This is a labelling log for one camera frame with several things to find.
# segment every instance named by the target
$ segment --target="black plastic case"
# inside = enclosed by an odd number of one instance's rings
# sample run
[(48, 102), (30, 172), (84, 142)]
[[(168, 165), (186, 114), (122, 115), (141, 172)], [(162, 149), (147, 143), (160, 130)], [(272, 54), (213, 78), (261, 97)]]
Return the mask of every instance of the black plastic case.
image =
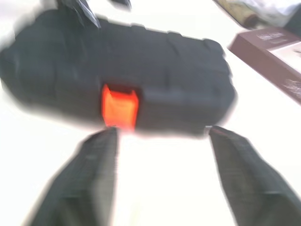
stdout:
[(43, 12), (0, 53), (0, 77), (22, 102), (101, 119), (104, 84), (136, 91), (138, 129), (202, 133), (235, 97), (220, 44), (99, 19)]

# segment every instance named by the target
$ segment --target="brown box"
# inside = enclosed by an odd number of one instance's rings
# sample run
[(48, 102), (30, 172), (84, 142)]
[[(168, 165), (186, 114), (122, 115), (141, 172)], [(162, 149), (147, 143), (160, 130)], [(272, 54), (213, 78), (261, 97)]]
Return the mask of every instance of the brown box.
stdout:
[(301, 38), (270, 27), (238, 34), (229, 50), (301, 104)]

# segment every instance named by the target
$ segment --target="orange latch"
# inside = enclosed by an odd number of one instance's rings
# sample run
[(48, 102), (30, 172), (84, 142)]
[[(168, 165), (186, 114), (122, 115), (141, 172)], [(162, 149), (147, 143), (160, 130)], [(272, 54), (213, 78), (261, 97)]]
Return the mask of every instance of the orange latch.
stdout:
[(110, 90), (104, 85), (102, 90), (102, 115), (106, 126), (134, 129), (139, 99), (134, 90), (129, 94)]

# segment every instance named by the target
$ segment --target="tool case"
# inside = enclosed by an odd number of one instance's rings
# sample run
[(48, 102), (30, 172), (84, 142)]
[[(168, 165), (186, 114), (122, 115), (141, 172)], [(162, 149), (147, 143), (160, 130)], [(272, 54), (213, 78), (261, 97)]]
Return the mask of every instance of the tool case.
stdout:
[(29, 106), (126, 129), (201, 134), (225, 116), (235, 90), (219, 43), (98, 21), (42, 12), (1, 51), (2, 84)]
[[(238, 226), (301, 225), (298, 196), (247, 139), (218, 126), (209, 134), (221, 185)], [(115, 128), (89, 137), (58, 172), (29, 225), (109, 225), (117, 143)]]

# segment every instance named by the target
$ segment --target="white table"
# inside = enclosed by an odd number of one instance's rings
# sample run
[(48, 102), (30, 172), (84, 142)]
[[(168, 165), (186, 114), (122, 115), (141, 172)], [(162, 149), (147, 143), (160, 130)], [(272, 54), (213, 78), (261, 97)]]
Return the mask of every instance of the white table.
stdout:
[[(211, 0), (132, 0), (131, 13), (104, 0), (97, 3), (92, 0), (91, 8), (112, 20), (222, 44), (238, 92), (222, 126), (250, 139), (301, 194), (301, 106), (226, 49), (243, 31), (239, 25)], [(11, 41), (13, 24), (35, 6), (38, 0), (0, 1), (2, 43)], [(0, 89), (0, 225), (24, 223), (53, 174), (83, 139), (101, 128), (41, 110), (20, 109)], [(114, 226), (235, 225), (208, 137), (122, 132), (118, 172)]]

